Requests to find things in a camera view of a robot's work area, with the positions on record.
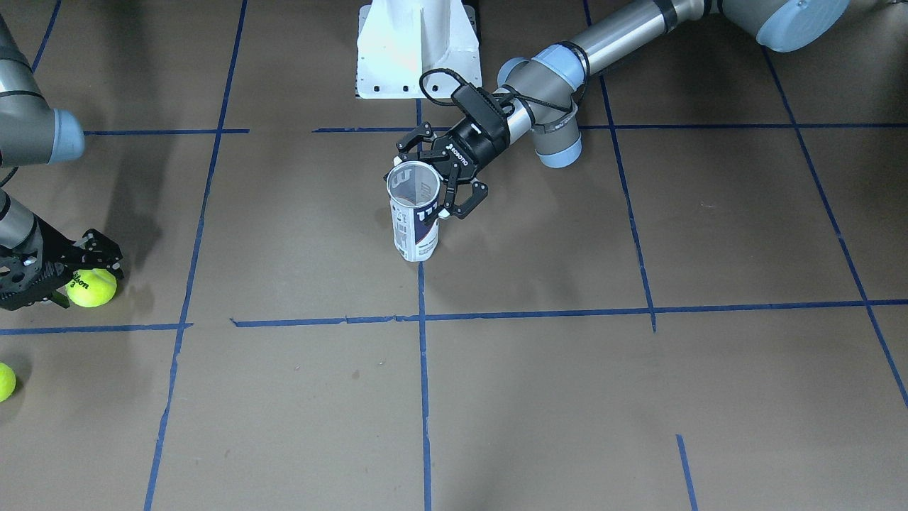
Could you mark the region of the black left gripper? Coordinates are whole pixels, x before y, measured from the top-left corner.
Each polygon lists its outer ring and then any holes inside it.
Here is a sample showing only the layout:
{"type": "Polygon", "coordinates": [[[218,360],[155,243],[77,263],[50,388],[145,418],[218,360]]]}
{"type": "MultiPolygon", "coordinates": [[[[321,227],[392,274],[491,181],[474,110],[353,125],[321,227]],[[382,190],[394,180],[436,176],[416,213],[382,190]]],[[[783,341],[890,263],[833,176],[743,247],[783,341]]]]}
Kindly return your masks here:
{"type": "Polygon", "coordinates": [[[489,185],[477,174],[509,145],[508,123],[500,119],[486,126],[463,119],[442,136],[424,122],[396,142],[395,165],[422,162],[438,171],[443,181],[438,218],[464,219],[489,195],[489,185]]]}

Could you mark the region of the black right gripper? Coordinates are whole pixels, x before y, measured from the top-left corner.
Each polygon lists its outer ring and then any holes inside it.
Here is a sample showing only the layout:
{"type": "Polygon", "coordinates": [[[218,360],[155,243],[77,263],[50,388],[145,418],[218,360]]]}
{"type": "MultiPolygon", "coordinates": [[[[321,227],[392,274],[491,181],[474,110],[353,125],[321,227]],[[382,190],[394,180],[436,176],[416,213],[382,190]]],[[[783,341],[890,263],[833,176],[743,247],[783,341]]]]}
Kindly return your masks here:
{"type": "Polygon", "coordinates": [[[104,269],[117,280],[126,276],[120,246],[100,231],[89,229],[71,241],[36,217],[29,235],[13,248],[2,248],[1,307],[14,311],[35,303],[71,307],[66,285],[74,270],[104,269]]]}

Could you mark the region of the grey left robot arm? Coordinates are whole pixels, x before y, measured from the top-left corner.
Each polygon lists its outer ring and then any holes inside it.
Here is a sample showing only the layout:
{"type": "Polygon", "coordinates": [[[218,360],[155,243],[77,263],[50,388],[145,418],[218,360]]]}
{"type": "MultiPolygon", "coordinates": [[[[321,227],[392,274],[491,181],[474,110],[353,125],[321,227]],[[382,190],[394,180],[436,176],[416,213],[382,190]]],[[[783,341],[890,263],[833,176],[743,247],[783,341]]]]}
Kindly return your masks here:
{"type": "Polygon", "coordinates": [[[577,161],[577,114],[588,85],[635,64],[649,42],[683,23],[720,14],[764,48],[788,53],[820,38],[848,7],[847,1],[633,1],[574,38],[505,62],[492,91],[442,68],[442,75],[457,82],[448,106],[463,119],[442,136],[423,123],[399,139],[385,182],[393,191],[425,170],[431,197],[423,222],[464,218],[489,193],[479,173],[522,136],[531,135],[543,165],[562,168],[577,161]]]}

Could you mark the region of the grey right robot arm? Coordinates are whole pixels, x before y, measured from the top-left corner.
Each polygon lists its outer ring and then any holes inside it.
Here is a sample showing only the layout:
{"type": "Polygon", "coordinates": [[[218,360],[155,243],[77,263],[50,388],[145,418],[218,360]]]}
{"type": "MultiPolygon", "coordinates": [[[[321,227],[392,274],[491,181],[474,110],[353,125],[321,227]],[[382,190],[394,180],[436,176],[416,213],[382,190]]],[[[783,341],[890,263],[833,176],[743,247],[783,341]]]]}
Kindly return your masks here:
{"type": "MultiPolygon", "coordinates": [[[[68,110],[51,108],[36,83],[29,60],[1,23],[2,168],[55,164],[81,158],[82,127],[68,110]]],[[[16,311],[35,303],[71,307],[60,292],[78,270],[104,269],[122,279],[120,246],[89,229],[74,240],[1,193],[1,305],[16,311]]]]}

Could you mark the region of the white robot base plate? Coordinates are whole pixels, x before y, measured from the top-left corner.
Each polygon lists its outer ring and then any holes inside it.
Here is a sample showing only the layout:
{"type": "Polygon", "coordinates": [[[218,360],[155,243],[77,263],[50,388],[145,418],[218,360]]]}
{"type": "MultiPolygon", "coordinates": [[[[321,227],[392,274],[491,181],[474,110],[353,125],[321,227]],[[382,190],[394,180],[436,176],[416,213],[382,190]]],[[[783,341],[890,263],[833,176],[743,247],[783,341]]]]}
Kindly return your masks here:
{"type": "Polygon", "coordinates": [[[363,99],[421,98],[421,85],[448,98],[458,82],[446,68],[480,87],[477,1],[372,1],[359,10],[356,94],[363,99]]]}

